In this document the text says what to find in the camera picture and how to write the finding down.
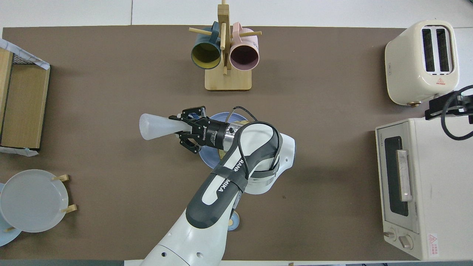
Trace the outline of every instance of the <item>blue bowl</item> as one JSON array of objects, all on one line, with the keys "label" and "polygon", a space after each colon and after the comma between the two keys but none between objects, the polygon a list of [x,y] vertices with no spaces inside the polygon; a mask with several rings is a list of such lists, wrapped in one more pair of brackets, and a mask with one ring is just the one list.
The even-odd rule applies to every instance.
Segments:
[{"label": "blue bowl", "polygon": [[[229,112],[218,113],[218,114],[212,115],[210,119],[224,122],[228,114]],[[233,113],[230,116],[228,122],[231,123],[235,121],[244,121],[244,120],[247,120],[244,116]],[[201,151],[199,152],[199,155],[201,156],[204,163],[212,169],[214,169],[217,166],[217,164],[220,162],[219,150],[215,148],[212,148],[209,146],[202,146]]]}]

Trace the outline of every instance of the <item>pink mug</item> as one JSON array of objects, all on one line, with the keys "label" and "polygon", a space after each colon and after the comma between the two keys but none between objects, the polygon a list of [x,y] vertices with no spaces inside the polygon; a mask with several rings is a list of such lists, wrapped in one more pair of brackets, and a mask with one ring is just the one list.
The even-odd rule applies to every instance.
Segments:
[{"label": "pink mug", "polygon": [[233,24],[233,39],[230,48],[230,63],[238,70],[251,70],[260,61],[258,37],[240,37],[240,33],[253,32],[249,28],[242,28],[240,22]]}]

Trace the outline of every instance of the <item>plate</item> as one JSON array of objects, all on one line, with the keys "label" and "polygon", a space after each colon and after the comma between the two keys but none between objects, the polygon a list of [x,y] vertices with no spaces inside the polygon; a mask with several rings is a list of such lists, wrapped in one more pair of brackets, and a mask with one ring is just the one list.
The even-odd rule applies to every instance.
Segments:
[{"label": "plate", "polygon": [[51,229],[65,215],[69,197],[60,180],[44,170],[26,170],[14,175],[0,194],[5,221],[22,231],[36,233]]},{"label": "plate", "polygon": [[[4,184],[0,183],[0,191],[3,189]],[[17,236],[21,233],[21,230],[15,228],[11,231],[5,232],[5,229],[10,228],[11,225],[0,216],[0,247],[5,246],[6,244],[13,241],[13,239],[17,238]]]},{"label": "plate", "polygon": [[[229,112],[214,114],[210,117],[210,119],[224,122],[228,114]],[[244,116],[233,113],[230,116],[228,122],[231,123],[235,121],[244,121],[244,120],[247,120]],[[202,146],[201,151],[199,152],[199,155],[201,159],[204,161],[204,163],[212,169],[214,169],[217,166],[217,164],[220,162],[219,150],[215,148],[212,148],[209,146]]]}]

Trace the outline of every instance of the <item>mug rack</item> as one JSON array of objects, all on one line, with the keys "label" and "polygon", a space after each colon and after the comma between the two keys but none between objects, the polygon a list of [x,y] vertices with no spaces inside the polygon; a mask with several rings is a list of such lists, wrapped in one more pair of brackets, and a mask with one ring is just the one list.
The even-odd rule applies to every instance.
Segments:
[{"label": "mug rack", "polygon": [[[230,7],[226,0],[217,9],[220,26],[220,49],[222,50],[220,64],[213,68],[205,70],[205,88],[211,91],[218,90],[249,90],[251,89],[251,70],[241,71],[232,68],[230,63]],[[210,31],[189,28],[190,32],[211,35]],[[261,31],[241,33],[240,37],[261,35]]]}]

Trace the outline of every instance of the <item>label sticker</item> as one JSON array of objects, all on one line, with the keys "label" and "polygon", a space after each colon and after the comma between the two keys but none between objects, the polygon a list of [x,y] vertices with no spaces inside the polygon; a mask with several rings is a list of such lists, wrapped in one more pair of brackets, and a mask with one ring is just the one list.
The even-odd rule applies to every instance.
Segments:
[{"label": "label sticker", "polygon": [[436,82],[436,84],[445,85],[445,82],[443,81],[442,78],[440,78],[440,79],[438,79],[438,81]]},{"label": "label sticker", "polygon": [[437,234],[428,234],[427,241],[429,242],[429,257],[438,257]]}]

